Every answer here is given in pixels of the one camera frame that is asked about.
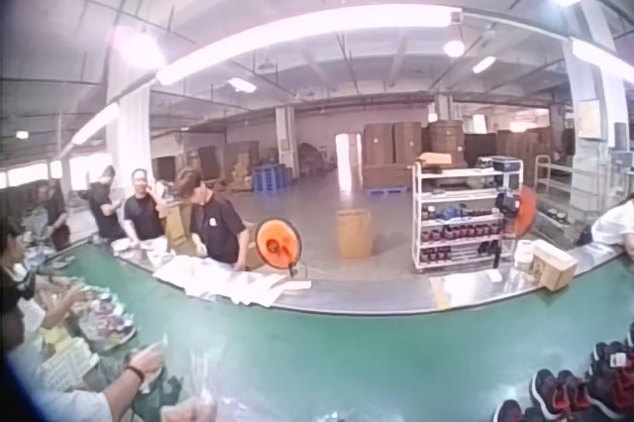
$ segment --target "blue pallet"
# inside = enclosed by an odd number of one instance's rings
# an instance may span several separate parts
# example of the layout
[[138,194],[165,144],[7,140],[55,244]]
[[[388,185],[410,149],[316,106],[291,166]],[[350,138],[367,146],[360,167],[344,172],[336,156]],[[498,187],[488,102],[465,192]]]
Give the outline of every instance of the blue pallet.
[[404,187],[376,187],[366,189],[368,196],[396,196],[407,193],[407,186]]

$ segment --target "small box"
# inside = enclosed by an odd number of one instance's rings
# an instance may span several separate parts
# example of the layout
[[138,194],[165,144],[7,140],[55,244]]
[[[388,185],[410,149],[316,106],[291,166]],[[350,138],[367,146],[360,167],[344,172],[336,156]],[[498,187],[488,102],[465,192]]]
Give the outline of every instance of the small box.
[[533,268],[539,286],[551,291],[567,286],[575,276],[577,259],[543,240],[535,241],[534,249]]

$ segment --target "white column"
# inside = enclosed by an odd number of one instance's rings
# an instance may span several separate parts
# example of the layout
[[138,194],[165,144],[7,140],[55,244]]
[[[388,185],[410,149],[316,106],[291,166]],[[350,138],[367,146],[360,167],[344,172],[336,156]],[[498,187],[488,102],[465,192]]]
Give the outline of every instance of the white column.
[[292,105],[275,108],[275,130],[277,132],[279,162],[292,170],[293,178],[299,177],[295,109]]
[[[112,53],[108,74],[108,101],[145,73],[126,65]],[[153,179],[150,148],[150,88],[143,87],[119,100],[119,117],[106,129],[106,144],[117,171],[113,188],[125,196],[134,192],[132,171],[141,167]]]

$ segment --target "white shelving unit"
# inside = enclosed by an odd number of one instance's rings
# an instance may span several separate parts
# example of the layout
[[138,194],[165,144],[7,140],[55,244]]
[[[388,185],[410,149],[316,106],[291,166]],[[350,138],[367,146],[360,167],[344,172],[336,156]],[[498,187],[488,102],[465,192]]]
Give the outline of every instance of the white shelving unit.
[[[513,159],[519,162],[519,169],[515,171],[497,171],[490,168],[468,168],[468,169],[446,169],[442,173],[423,172],[420,162],[415,162],[412,166],[412,193],[413,193],[413,225],[412,225],[412,259],[417,271],[425,271],[436,268],[447,268],[458,265],[470,264],[491,264],[495,260],[495,254],[478,253],[478,247],[485,242],[497,241],[500,245],[500,257],[509,258],[513,254],[515,242],[514,236],[503,234],[503,216],[501,213],[485,214],[482,216],[456,217],[447,221],[442,219],[423,219],[423,206],[443,207],[452,203],[473,203],[475,201],[485,201],[486,205],[493,208],[494,200],[502,190],[511,188],[511,177],[515,176],[513,189],[518,190],[522,185],[524,164],[520,159]],[[503,176],[499,187],[484,189],[444,189],[443,179],[457,178],[491,178]],[[432,192],[425,189],[424,181],[437,180],[436,189]],[[499,223],[499,233],[495,235],[473,236],[457,238],[452,240],[430,240],[423,242],[424,231],[442,230],[445,226],[479,225],[487,223]],[[421,262],[423,252],[433,249],[451,248],[451,259],[437,260],[434,262]]]

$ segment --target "worker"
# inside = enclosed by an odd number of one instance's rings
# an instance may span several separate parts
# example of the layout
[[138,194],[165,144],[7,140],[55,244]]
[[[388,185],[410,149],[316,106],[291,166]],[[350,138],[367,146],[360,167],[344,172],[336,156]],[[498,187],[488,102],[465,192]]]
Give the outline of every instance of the worker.
[[145,169],[135,169],[132,173],[135,187],[134,195],[126,199],[123,206],[123,227],[133,244],[162,236],[157,201],[162,199],[154,196],[148,186],[148,172]]
[[245,270],[249,231],[233,204],[205,186],[198,169],[186,167],[176,177],[176,193],[192,203],[189,230],[200,256],[235,270]]
[[42,182],[38,186],[38,204],[47,210],[47,226],[44,228],[43,239],[51,239],[56,251],[62,251],[70,246],[70,228],[66,224],[68,213],[63,202],[63,196],[54,183]]
[[583,230],[578,244],[590,242],[622,246],[634,260],[634,193]]
[[[71,280],[65,277],[49,277],[36,275],[22,264],[24,250],[18,239],[19,233],[7,218],[0,220],[0,255],[2,274],[8,275],[20,290],[22,297],[18,306],[24,315],[26,327],[25,337],[28,343],[42,347],[44,340],[40,328],[51,329],[57,326],[66,316],[70,307],[83,299],[83,291],[78,286],[71,286]],[[38,291],[59,293],[58,303],[46,311],[36,301]]]
[[119,378],[103,392],[47,390],[36,372],[24,373],[20,363],[16,363],[15,355],[25,343],[25,315],[19,305],[22,297],[15,282],[4,273],[1,276],[2,350],[14,375],[29,389],[20,391],[21,395],[28,394],[32,399],[30,405],[37,405],[51,422],[118,422],[132,405],[145,378],[162,368],[160,345],[150,346],[134,355]]
[[106,167],[99,179],[90,184],[88,191],[88,206],[95,218],[99,237],[107,241],[126,237],[117,217],[117,209],[121,206],[121,201],[112,202],[110,199],[110,188],[115,174],[114,167]]

